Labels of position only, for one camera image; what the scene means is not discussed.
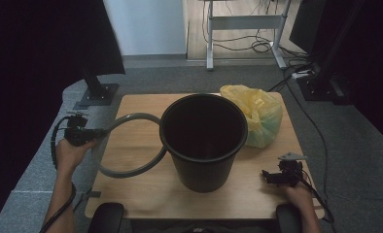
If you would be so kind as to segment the person's left hand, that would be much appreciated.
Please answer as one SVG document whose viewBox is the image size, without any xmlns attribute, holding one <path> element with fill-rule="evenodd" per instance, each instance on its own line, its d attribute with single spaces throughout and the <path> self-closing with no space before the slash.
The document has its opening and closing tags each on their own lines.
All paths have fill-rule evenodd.
<svg viewBox="0 0 383 233">
<path fill-rule="evenodd" d="M 59 174 L 73 174 L 77 166 L 83 161 L 88 150 L 96 145 L 92 140 L 82 146 L 73 146 L 67 140 L 60 140 L 56 146 L 57 172 Z"/>
</svg>

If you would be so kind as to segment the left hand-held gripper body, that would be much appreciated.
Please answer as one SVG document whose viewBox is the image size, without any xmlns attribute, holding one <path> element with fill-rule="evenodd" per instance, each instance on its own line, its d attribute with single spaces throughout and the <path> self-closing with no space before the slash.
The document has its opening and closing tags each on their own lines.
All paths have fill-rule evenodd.
<svg viewBox="0 0 383 233">
<path fill-rule="evenodd" d="M 73 146 L 79 147 L 88 142 L 86 131 L 87 119 L 81 113 L 68 117 L 64 138 Z"/>
</svg>

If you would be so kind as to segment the black plastic trash bin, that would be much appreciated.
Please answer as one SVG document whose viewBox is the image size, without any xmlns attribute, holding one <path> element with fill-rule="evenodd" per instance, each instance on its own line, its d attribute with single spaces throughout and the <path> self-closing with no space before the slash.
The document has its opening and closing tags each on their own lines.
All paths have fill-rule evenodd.
<svg viewBox="0 0 383 233">
<path fill-rule="evenodd" d="M 235 155 L 246 143 L 248 126 L 231 101 L 214 94 L 192 94 L 163 112 L 159 137 L 182 184 L 205 193 L 225 184 Z"/>
</svg>

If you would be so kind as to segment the black monitor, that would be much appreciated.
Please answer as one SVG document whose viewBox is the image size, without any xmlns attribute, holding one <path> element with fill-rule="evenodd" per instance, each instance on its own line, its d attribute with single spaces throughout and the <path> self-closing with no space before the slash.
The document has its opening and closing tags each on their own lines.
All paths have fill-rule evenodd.
<svg viewBox="0 0 383 233">
<path fill-rule="evenodd" d="M 312 53 L 327 0 L 301 0 L 289 40 L 296 46 Z"/>
</svg>

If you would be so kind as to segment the grey metal desk frame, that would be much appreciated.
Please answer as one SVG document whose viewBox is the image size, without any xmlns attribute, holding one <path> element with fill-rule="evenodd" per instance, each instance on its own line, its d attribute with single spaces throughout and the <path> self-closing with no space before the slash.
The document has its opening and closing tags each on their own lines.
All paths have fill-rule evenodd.
<svg viewBox="0 0 383 233">
<path fill-rule="evenodd" d="M 264 16 L 215 16 L 213 14 L 214 2 L 223 0 L 202 0 L 208 2 L 207 14 L 207 46 L 206 46 L 206 69 L 214 69 L 213 32 L 219 30 L 246 30 L 246 29 L 273 29 L 275 37 L 269 43 L 273 57 L 281 70 L 287 68 L 286 61 L 279 49 L 286 20 L 292 0 L 286 0 L 281 15 Z"/>
</svg>

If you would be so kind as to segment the black curtain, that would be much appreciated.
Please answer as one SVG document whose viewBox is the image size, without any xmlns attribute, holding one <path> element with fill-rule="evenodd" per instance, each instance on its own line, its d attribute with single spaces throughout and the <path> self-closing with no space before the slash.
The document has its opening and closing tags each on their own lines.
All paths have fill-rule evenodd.
<svg viewBox="0 0 383 233">
<path fill-rule="evenodd" d="M 104 0 L 0 0 L 0 103 L 123 72 Z"/>
</svg>

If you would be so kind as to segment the yellow plastic garbage bag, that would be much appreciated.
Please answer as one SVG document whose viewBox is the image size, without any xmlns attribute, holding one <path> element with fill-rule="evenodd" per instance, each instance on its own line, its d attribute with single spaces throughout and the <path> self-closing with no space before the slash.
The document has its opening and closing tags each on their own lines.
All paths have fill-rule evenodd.
<svg viewBox="0 0 383 233">
<path fill-rule="evenodd" d="M 268 92 L 245 85 L 224 85 L 222 97 L 233 102 L 247 120 L 246 145 L 255 148 L 267 147 L 280 130 L 283 107 L 279 100 Z"/>
</svg>

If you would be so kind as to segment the black equipment stand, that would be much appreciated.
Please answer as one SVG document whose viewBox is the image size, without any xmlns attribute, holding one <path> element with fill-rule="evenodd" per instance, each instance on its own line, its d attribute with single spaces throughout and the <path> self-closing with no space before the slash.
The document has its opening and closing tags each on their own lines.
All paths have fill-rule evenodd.
<svg viewBox="0 0 383 233">
<path fill-rule="evenodd" d="M 334 101 L 339 94 L 331 79 L 338 67 L 342 44 L 366 0 L 327 0 L 315 50 L 308 53 L 313 74 L 296 82 L 306 101 Z"/>
</svg>

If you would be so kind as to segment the black stand with base plate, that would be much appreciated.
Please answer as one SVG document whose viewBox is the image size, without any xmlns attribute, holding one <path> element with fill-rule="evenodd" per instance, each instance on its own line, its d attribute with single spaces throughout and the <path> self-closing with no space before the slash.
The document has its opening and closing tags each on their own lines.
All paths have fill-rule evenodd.
<svg viewBox="0 0 383 233">
<path fill-rule="evenodd" d="M 83 66 L 80 73 L 84 78 L 87 89 L 80 101 L 73 107 L 74 110 L 87 110 L 91 106 L 110 106 L 117 93 L 117 83 L 101 83 L 87 67 Z"/>
</svg>

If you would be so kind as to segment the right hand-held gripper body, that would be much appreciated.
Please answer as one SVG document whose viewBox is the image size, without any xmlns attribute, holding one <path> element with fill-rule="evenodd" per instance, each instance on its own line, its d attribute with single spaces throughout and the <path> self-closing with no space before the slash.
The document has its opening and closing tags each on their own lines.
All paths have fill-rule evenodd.
<svg viewBox="0 0 383 233">
<path fill-rule="evenodd" d="M 288 184 L 295 187 L 298 183 L 304 183 L 303 164 L 304 155 L 288 152 L 278 157 L 278 167 L 281 171 L 278 184 Z"/>
</svg>

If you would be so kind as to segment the person's right hand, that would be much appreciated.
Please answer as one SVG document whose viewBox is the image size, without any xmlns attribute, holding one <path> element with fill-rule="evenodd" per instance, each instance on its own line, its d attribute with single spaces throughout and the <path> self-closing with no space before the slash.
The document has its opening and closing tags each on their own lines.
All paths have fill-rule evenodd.
<svg viewBox="0 0 383 233">
<path fill-rule="evenodd" d="M 298 183 L 294 187 L 285 185 L 283 186 L 283 190 L 289 201 L 302 213 L 310 213 L 314 211 L 312 195 L 307 187 Z"/>
</svg>

